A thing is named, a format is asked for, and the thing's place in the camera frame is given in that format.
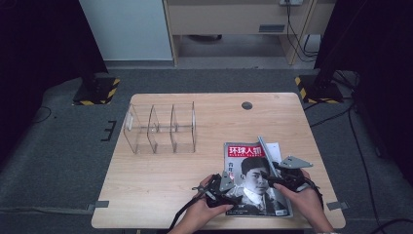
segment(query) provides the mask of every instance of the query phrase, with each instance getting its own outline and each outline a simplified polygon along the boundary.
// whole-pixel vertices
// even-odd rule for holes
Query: black cable
[[[12,0],[11,2],[11,4],[7,5],[7,0],[0,1],[0,10],[13,9],[18,4],[18,0]]]
[[[343,112],[341,112],[341,113],[338,113],[338,114],[336,114],[336,115],[333,115],[333,116],[331,116],[331,117],[329,117],[329,118],[326,118],[326,119],[324,119],[324,120],[321,120],[321,121],[319,121],[319,122],[316,122],[315,124],[310,125],[310,128],[316,127],[316,126],[321,125],[321,124],[323,124],[323,123],[325,123],[325,122],[327,122],[327,121],[329,121],[329,120],[333,120],[333,119],[335,119],[335,118],[338,118],[338,117],[346,114],[347,112],[349,112],[349,111],[353,108],[354,105],[355,105],[355,103],[353,102],[352,105],[350,105],[350,107],[347,108],[345,111],[343,111]]]
[[[357,86],[357,81],[356,81],[354,84],[352,84],[352,83],[347,79],[347,77],[344,75],[343,71],[341,71],[341,70],[336,70],[335,72],[336,72],[336,73],[343,79],[343,81],[347,84],[346,87],[349,87],[349,88],[352,89],[352,90],[354,90],[354,89],[356,88],[356,86]]]
[[[189,201],[187,204],[185,204],[185,206],[183,206],[179,210],[179,212],[176,213],[175,218],[173,219],[173,222],[170,224],[169,231],[171,231],[172,228],[175,226],[176,222],[178,221],[178,219],[182,215],[182,213],[185,212],[186,209],[188,209],[189,207],[194,205],[196,202],[198,202],[198,200],[200,200],[201,195],[203,195],[203,194],[200,194],[200,196],[191,199],[191,201]]]
[[[312,105],[310,105],[310,106],[307,106],[306,108],[304,108],[304,111],[306,111],[306,110],[310,109],[311,107],[313,107],[313,106],[315,106],[315,105],[318,105],[318,104],[319,104],[319,102],[314,103],[314,104],[312,104]]]
[[[47,106],[43,106],[43,105],[40,106],[40,108],[45,108],[45,109],[49,110],[49,114],[48,114],[48,116],[46,116],[46,117],[43,118],[42,120],[31,122],[32,124],[42,123],[43,121],[45,121],[45,120],[49,119],[49,117],[51,117],[51,115],[52,115],[52,109],[51,109],[51,108],[49,108],[49,107],[47,107]]]
[[[304,42],[304,47],[303,47],[304,52],[305,52],[305,53],[314,54],[313,56],[316,57],[316,56],[319,54],[319,52],[309,52],[309,51],[306,50],[307,44],[308,44],[308,42],[309,42],[309,39],[310,39],[310,34],[307,35],[306,41]]]
[[[387,227],[387,226],[390,226],[390,225],[393,225],[393,224],[395,224],[395,223],[397,223],[397,222],[410,222],[410,223],[413,223],[413,220],[412,220],[412,219],[409,219],[409,218],[395,218],[395,219],[390,220],[390,221],[387,221],[387,222],[384,223],[383,225],[377,227],[377,228],[374,229],[372,232],[370,232],[370,234],[377,233],[378,231],[382,230],[383,228],[385,228],[385,227]]]
[[[358,154],[359,154],[359,156],[360,156],[361,163],[362,163],[362,165],[363,165],[363,167],[364,167],[364,172],[365,172],[365,177],[366,177],[366,179],[367,179],[368,192],[369,192],[369,194],[370,194],[370,201],[371,201],[371,206],[373,207],[374,217],[376,218],[377,225],[381,226],[380,219],[379,219],[379,215],[378,215],[377,209],[376,209],[376,203],[375,203],[375,201],[374,201],[373,189],[371,188],[370,175],[369,175],[369,173],[368,173],[367,166],[366,166],[365,160],[364,160],[364,156],[363,156],[363,154],[362,154],[362,152],[361,152],[361,148],[360,148],[360,145],[359,145],[359,143],[358,143],[358,139],[357,139],[355,127],[354,127],[353,121],[352,121],[352,113],[351,113],[351,111],[349,111],[348,116],[349,116],[350,127],[352,128],[353,137],[355,138],[355,141],[356,141]]]
[[[289,3],[289,0],[285,0],[285,2],[286,2],[286,13],[287,13],[286,38],[287,38],[289,44],[290,44],[291,47],[294,49],[295,53],[297,54],[297,57],[298,57],[300,60],[305,61],[305,62],[315,61],[315,59],[304,60],[304,59],[302,59],[302,58],[300,57],[300,55],[299,55],[299,53],[298,53],[298,50],[297,50],[297,47],[301,50],[301,52],[304,54],[304,56],[306,56],[306,57],[308,57],[308,58],[313,58],[313,57],[316,57],[316,56],[309,56],[309,55],[307,55],[307,54],[304,52],[303,48],[301,47],[300,40],[298,39],[297,34],[295,33],[294,28],[293,28],[292,25],[291,25],[291,20],[290,20],[291,6],[290,6],[290,3]],[[296,39],[297,42],[298,42],[298,46],[297,46],[297,47],[295,47],[295,46],[293,45],[293,43],[291,42],[291,40],[289,39],[289,28],[291,28],[292,33],[293,33],[293,36],[295,37],[295,39]]]

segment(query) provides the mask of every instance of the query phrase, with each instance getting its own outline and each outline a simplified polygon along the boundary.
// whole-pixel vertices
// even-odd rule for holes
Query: white cabinet
[[[172,60],[162,0],[80,0],[104,60]]]

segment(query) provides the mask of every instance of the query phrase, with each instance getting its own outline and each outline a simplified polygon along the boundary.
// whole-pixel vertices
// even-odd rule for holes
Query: drawer
[[[311,0],[290,7],[290,22],[302,32]],[[286,34],[287,8],[277,0],[167,0],[172,35]]]

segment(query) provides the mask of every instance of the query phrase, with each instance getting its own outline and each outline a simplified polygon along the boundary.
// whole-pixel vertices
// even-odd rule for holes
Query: acrylic divider
[[[196,150],[194,102],[130,104],[124,135],[135,154],[193,153]]]

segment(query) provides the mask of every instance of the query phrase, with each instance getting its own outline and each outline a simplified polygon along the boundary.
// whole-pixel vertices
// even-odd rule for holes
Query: magazine
[[[273,162],[282,160],[278,143],[267,143]],[[276,188],[270,187],[261,172],[269,174],[270,168],[260,142],[224,143],[225,172],[234,181],[227,196],[243,196],[240,204],[226,215],[292,217],[292,207]]]

